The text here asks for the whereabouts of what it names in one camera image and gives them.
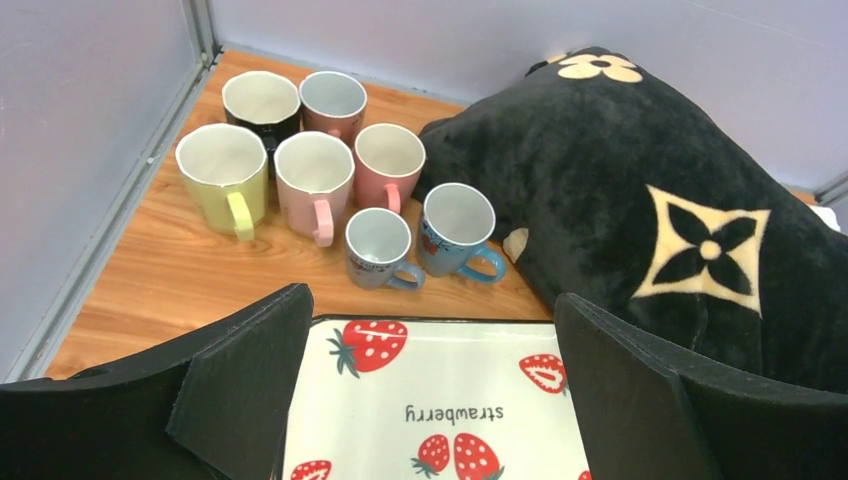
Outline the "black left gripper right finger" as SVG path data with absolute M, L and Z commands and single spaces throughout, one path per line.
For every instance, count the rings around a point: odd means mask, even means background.
M 724 365 L 573 294 L 554 323 L 596 479 L 843 479 L 847 398 Z

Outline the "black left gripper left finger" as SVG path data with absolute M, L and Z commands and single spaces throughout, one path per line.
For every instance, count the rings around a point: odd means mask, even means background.
M 1 388 L 5 479 L 278 479 L 305 284 L 65 380 Z

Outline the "white strawberry tray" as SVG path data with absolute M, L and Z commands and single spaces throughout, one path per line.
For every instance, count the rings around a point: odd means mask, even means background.
M 323 317 L 284 479 L 588 479 L 549 322 Z

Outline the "grey blue dotted mug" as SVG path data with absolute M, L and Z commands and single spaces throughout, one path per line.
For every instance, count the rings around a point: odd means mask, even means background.
M 349 278 L 365 290 L 422 288 L 424 271 L 406 259 L 411 245 L 411 230 L 399 214 L 379 207 L 356 212 L 345 228 Z

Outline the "green octagonal mug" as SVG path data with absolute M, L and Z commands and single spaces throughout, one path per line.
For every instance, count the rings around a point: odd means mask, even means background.
M 177 143 L 175 159 L 207 227 L 253 240 L 268 206 L 269 161 L 260 137 L 227 123 L 204 125 Z

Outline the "pink octagonal mug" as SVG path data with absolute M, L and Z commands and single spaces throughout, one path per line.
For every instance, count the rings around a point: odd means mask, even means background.
M 274 167 L 289 229 L 321 248 L 331 246 L 353 183 L 351 149 L 327 133 L 300 132 L 277 147 Z

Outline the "pink round mug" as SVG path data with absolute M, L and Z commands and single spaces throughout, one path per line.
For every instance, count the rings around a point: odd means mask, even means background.
M 360 131 L 353 153 L 356 205 L 386 208 L 400 214 L 426 162 L 427 154 L 420 138 L 400 125 L 377 123 Z

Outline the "black mug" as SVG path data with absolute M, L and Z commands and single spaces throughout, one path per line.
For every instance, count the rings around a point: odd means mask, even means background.
M 274 153 L 301 127 L 301 99 L 288 78 L 254 70 L 230 78 L 221 90 L 228 123 L 242 126 L 260 137 L 266 149 L 269 175 L 274 175 Z

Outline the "brown pink mug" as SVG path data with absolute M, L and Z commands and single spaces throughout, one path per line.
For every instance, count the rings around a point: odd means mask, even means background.
M 349 147 L 362 128 L 368 102 L 364 86 L 342 72 L 317 71 L 298 87 L 305 131 L 320 131 Z

